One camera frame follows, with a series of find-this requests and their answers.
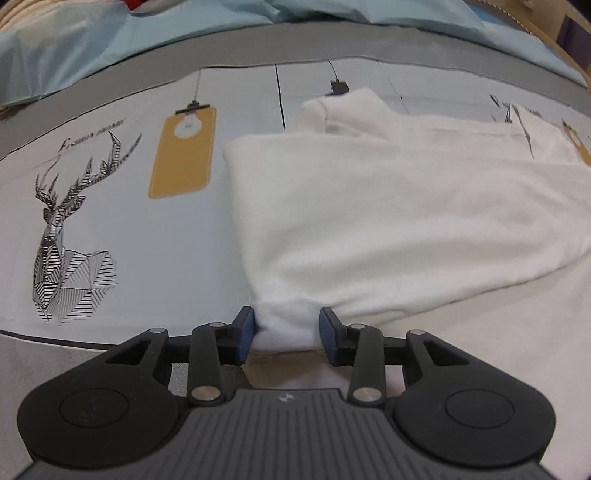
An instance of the yellow tag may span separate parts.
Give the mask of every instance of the yellow tag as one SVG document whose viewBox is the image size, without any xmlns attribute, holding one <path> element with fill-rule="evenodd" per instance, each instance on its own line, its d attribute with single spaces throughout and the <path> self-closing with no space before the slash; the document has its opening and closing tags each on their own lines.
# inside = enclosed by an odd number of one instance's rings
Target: yellow tag
<svg viewBox="0 0 591 480">
<path fill-rule="evenodd" d="M 169 116 L 160 135 L 150 181 L 150 198 L 196 192 L 209 184 L 216 109 Z"/>
<path fill-rule="evenodd" d="M 579 134 L 576 132 L 576 130 L 574 130 L 570 125 L 565 123 L 564 124 L 564 133 L 566 133 L 566 136 L 569 138 L 569 140 L 572 142 L 574 147 L 577 149 L 577 151 L 579 152 L 579 155 L 581 155 L 581 158 L 583 159 L 583 161 L 587 165 L 591 165 L 591 155 L 589 154 L 587 147 L 585 147 L 583 142 L 581 142 L 581 139 L 579 138 Z"/>
</svg>

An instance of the white logo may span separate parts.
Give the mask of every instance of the white logo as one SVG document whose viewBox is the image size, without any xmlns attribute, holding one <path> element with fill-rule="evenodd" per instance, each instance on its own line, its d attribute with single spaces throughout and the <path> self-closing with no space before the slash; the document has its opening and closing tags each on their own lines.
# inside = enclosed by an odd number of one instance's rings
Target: white logo
<svg viewBox="0 0 591 480">
<path fill-rule="evenodd" d="M 277 397 L 277 400 L 282 401 L 283 403 L 289 403 L 294 401 L 296 398 L 291 393 L 282 393 Z"/>
</svg>

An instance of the white garment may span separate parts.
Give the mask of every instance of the white garment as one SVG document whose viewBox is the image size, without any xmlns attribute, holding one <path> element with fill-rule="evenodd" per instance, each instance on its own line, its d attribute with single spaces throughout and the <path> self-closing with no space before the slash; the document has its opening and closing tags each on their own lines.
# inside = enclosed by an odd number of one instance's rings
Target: white garment
<svg viewBox="0 0 591 480">
<path fill-rule="evenodd" d="M 591 246 L 591 170 L 556 127 L 404 116 L 369 89 L 225 149 L 261 349 L 315 348 L 318 311 L 380 325 L 523 283 Z"/>
</svg>

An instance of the white light bulb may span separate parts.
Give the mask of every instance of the white light bulb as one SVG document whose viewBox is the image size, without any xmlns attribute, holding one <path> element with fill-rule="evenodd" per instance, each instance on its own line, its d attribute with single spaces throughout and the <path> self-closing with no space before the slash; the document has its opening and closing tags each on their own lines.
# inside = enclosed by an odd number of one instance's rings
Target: white light bulb
<svg viewBox="0 0 591 480">
<path fill-rule="evenodd" d="M 191 138 L 199 133 L 203 124 L 197 118 L 195 112 L 183 115 L 180 122 L 174 129 L 174 136 L 177 138 Z"/>
</svg>

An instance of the gray border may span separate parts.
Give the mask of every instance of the gray border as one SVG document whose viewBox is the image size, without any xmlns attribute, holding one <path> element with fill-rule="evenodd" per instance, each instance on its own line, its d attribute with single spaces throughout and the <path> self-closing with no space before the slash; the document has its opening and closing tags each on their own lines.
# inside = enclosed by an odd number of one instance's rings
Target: gray border
<svg viewBox="0 0 591 480">
<path fill-rule="evenodd" d="M 585 88 L 505 53 L 413 28 L 304 22 L 191 38 L 97 72 L 0 122 L 0 158 L 85 112 L 202 67 L 342 57 L 465 70 L 545 95 L 591 116 L 591 95 Z"/>
</svg>

